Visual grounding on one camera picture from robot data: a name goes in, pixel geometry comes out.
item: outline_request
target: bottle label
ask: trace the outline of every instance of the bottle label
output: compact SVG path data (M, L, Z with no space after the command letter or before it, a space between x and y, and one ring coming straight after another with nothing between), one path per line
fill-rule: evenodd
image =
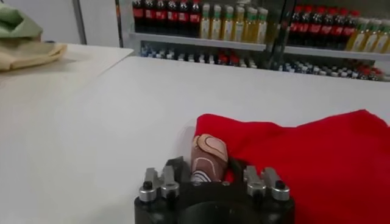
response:
M203 39L208 39L208 31L210 30L210 20L203 20L200 23L200 37Z
M241 41L241 37L243 35L244 24L236 23L236 32L234 33L234 41Z
M364 52L370 52L371 49L372 49L372 45L374 45L375 43L375 40L377 40L377 35L374 34L374 35L371 35L368 40L367 40L367 43L366 43L366 47L364 47Z
M220 21L214 21L213 22L213 28L212 28L212 31L211 31L211 39L218 40L220 31L221 31L221 22Z
M309 24L307 24L307 23L301 23L298 26L298 32L305 33L305 32L307 32L308 29L309 29Z
M334 26L330 30L330 34L334 36L340 36L342 33L342 26Z
M177 12L168 12L168 20L177 21Z
M233 22L226 21L225 22L225 30L224 30L224 40L230 40L230 36L232 36Z
M160 20L166 19L166 11L157 11L156 19L160 19Z
M263 44L266 38L267 24L259 24L257 32L257 43Z
M320 33L323 35L328 35L332 29L332 26L322 26Z
M191 14L190 15L190 22L191 23L199 23L200 22L200 15L198 15L198 14Z
M364 40L364 34L361 33L356 36L355 41L353 42L353 46L351 48L351 51L359 51L359 48L361 46L361 43Z
M146 9L145 10L145 17L148 18L148 19L155 19L156 18L156 11L155 10Z
M351 36L353 33L355 33L355 28L345 27L345 28L342 30L342 35L343 35L343 36L346 36L346 37Z
M298 29L298 24L297 23L291 23L291 25L290 25L290 32L295 32L295 31L297 31L297 29Z
M385 46L385 44L388 41L388 39L389 39L389 37L387 35L383 35L382 37L380 37L373 52L381 53L382 49L383 49L383 46Z
M319 33L320 30L321 30L321 25L318 25L318 24L310 25L309 32L311 32L311 33Z
M188 22L189 20L190 20L190 17L188 16L188 13L179 12L179 21Z
M142 17L144 17L144 10L143 9L133 9L133 15L134 15L134 18L142 18Z

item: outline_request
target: folded fabric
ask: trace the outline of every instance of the folded fabric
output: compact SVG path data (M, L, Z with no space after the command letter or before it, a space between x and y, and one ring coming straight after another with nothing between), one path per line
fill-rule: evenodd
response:
M0 71L50 63L65 52L65 44L41 43L25 38L0 39Z
M38 37L42 28L19 10L0 3L0 38Z
M204 133L258 172L274 167L291 188L297 224L390 223L390 128L366 110L294 128L205 114L195 135Z

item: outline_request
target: white wall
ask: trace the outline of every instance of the white wall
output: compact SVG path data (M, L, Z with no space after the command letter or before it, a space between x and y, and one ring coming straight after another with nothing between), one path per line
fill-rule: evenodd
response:
M115 0L79 1L87 44L119 47Z
M43 28L43 40L80 43L72 0L4 0L4 3L38 23Z

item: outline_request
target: yellow bottle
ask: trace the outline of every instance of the yellow bottle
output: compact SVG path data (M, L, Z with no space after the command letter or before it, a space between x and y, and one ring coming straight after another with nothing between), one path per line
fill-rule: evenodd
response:
M225 20L222 22L221 40L230 41L233 31L233 12L232 6L226 6Z
M211 22L210 39L219 40L221 35L221 6L214 5L214 17Z
M374 43L378 40L378 31L379 31L380 24L381 24L380 20L373 19L370 32L368 32L366 34L367 39L361 45L361 48L360 48L361 51L372 52L372 50L374 48Z
M384 53L386 51L387 46L389 45L389 37L390 37L390 20L382 21L382 29L378 34L378 39L374 43L373 53Z
M361 44L366 40L366 29L369 20L365 18L358 18L358 26L355 33L351 35L348 40L346 51L359 51Z
M245 9L241 6L236 7L236 18L233 25L232 41L242 41L244 31L244 14Z
M258 8L258 20L256 23L256 32L254 35L254 41L258 44L264 44L267 33L267 16L268 10L264 8Z
M200 38L209 39L210 37L210 5L205 3L202 8L202 20L200 21Z
M243 41L244 42L254 42L253 37L256 33L256 16L257 9L252 7L248 8L247 18L244 24L244 32L243 32Z

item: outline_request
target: beige cloth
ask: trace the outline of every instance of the beige cloth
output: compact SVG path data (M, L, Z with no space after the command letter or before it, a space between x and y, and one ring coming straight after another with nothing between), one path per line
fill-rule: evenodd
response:
M43 65L58 60L65 44L41 43L30 38L0 38L0 72Z

